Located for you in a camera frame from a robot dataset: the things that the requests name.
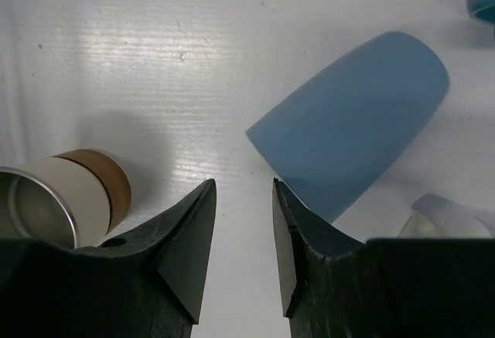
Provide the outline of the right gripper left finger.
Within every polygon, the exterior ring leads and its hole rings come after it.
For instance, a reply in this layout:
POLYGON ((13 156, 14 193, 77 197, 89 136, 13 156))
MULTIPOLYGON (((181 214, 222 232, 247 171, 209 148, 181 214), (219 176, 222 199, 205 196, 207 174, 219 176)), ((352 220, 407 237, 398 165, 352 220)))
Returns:
POLYGON ((199 322, 217 187, 97 247, 1 242, 3 337, 188 337, 199 322))

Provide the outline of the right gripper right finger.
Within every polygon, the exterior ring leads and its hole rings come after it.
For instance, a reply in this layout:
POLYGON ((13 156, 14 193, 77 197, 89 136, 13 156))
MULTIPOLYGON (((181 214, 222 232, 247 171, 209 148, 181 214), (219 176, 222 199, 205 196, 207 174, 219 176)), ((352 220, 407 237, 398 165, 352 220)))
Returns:
POLYGON ((293 337, 492 337, 494 242, 359 242, 273 182, 284 316, 293 337))

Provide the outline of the blue cup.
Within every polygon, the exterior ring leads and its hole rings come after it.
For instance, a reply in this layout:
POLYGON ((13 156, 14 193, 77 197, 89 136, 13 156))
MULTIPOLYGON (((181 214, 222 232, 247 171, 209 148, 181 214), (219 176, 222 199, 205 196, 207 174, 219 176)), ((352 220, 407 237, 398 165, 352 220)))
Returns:
POLYGON ((295 195, 333 222, 417 138, 448 89, 430 47, 386 32, 321 70, 246 135, 295 195))

